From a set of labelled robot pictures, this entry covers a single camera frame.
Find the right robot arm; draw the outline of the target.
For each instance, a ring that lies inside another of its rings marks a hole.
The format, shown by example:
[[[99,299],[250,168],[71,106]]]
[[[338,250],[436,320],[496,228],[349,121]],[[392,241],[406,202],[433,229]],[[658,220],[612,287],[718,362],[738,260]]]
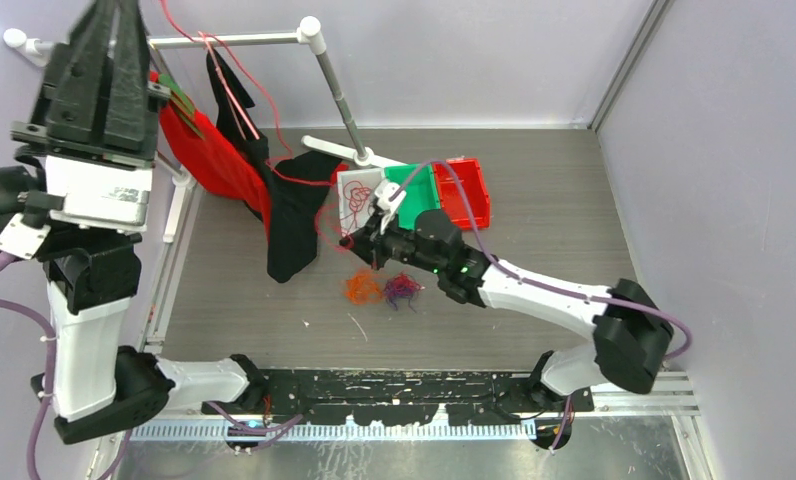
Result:
[[[651,392],[674,329],[637,282],[585,285],[518,268],[466,243],[442,210],[421,213],[411,229],[395,220],[383,226],[383,217],[373,214],[341,239],[341,247],[374,269],[394,260],[431,272],[457,303],[519,312],[584,338],[584,344],[538,361],[528,387],[539,409],[554,410],[569,394],[603,383]]]

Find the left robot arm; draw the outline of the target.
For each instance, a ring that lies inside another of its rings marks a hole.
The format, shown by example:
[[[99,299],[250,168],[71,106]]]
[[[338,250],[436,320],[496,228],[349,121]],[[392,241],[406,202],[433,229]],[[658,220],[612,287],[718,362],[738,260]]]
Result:
[[[135,428],[165,410],[251,413],[267,383],[246,356],[177,362],[119,341],[138,292],[169,90],[150,78],[135,1],[94,1],[54,45],[31,118],[0,168],[0,271],[41,263],[46,369],[32,385],[66,444]]]

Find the pink hanger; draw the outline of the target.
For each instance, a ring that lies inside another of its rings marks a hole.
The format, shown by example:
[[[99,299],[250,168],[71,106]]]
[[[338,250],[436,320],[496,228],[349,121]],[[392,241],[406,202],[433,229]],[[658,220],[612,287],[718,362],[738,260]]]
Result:
[[[223,88],[225,90],[228,102],[231,104],[231,113],[232,113],[233,117],[236,119],[237,128],[240,130],[240,133],[242,134],[242,137],[244,139],[247,139],[247,135],[244,133],[244,130],[242,129],[242,124],[244,124],[248,128],[248,130],[251,132],[251,135],[253,136],[253,139],[254,140],[259,140],[260,139],[259,132],[257,131],[256,127],[253,125],[253,123],[249,119],[246,110],[242,107],[241,103],[238,101],[238,98],[237,98],[234,90],[232,89],[230,84],[227,82],[227,78],[226,78],[226,76],[224,74],[224,70],[221,67],[221,63],[219,62],[219,57],[218,57],[218,55],[216,53],[216,49],[212,45],[212,42],[211,42],[211,39],[213,38],[213,36],[212,35],[208,35],[208,34],[204,33],[203,31],[199,31],[198,34],[200,35],[201,40],[205,44],[207,52],[210,55],[211,60],[212,60],[212,62],[214,64],[216,75],[217,75],[217,77],[219,79],[219,82],[222,84],[222,86],[223,86]]]

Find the aluminium rail frame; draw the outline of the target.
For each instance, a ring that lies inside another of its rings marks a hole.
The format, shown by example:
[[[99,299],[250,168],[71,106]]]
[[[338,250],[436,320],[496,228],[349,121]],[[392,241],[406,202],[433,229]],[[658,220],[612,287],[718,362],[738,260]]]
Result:
[[[249,409],[169,411],[136,427],[134,442],[221,441],[235,449],[286,442],[530,440],[562,447],[577,420],[696,417],[687,375],[661,372],[638,395],[612,384],[581,389],[556,406],[529,396],[524,372],[270,370]]]

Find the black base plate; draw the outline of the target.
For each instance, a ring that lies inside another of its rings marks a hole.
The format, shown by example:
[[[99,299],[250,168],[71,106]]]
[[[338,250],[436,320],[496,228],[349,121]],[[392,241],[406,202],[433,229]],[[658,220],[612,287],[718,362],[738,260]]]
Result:
[[[495,426],[563,410],[537,403],[525,372],[269,369],[263,376],[254,398],[221,408],[277,423],[300,414],[310,425],[386,427],[427,425],[439,411],[450,426]]]

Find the white plastic bin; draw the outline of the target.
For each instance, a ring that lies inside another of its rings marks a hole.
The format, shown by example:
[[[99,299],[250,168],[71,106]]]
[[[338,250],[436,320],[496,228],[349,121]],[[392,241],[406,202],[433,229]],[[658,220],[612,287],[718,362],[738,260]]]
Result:
[[[371,195],[384,179],[379,168],[345,170],[337,174],[339,228],[342,236],[363,227],[372,212]]]

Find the red cloth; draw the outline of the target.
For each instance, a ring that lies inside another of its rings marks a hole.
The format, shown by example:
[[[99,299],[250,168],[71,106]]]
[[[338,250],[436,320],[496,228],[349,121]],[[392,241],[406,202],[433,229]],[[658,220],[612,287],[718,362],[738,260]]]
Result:
[[[150,80],[156,82],[157,74],[152,71]],[[271,224],[270,194],[242,152],[197,108],[196,123],[203,139],[181,122],[171,106],[168,100],[159,113],[159,124],[176,160],[207,192],[243,202],[268,231]]]

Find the green plastic bin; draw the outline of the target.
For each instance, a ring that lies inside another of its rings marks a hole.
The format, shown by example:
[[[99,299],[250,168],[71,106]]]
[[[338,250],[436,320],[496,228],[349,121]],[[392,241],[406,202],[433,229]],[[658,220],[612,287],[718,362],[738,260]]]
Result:
[[[391,182],[401,185],[414,170],[414,165],[391,166],[384,169],[384,175]],[[441,208],[436,179],[431,165],[425,166],[412,178],[405,192],[406,197],[397,213],[399,226],[403,229],[413,230],[419,214],[427,210]]]

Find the black cloth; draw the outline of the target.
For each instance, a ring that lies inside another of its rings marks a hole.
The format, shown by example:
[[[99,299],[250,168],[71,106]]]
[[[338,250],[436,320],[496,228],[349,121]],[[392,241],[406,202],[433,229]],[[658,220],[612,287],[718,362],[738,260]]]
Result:
[[[255,106],[231,67],[216,51],[227,82],[246,110]],[[318,254],[316,215],[323,207],[336,175],[343,169],[342,161],[318,151],[307,151],[274,166],[269,165],[268,138],[259,128],[260,139],[254,140],[242,124],[247,139],[237,128],[225,90],[216,75],[210,55],[205,57],[213,95],[218,107],[216,127],[240,152],[264,182],[271,198],[271,224],[266,231],[268,241],[267,274],[278,283],[289,281],[312,263]]]

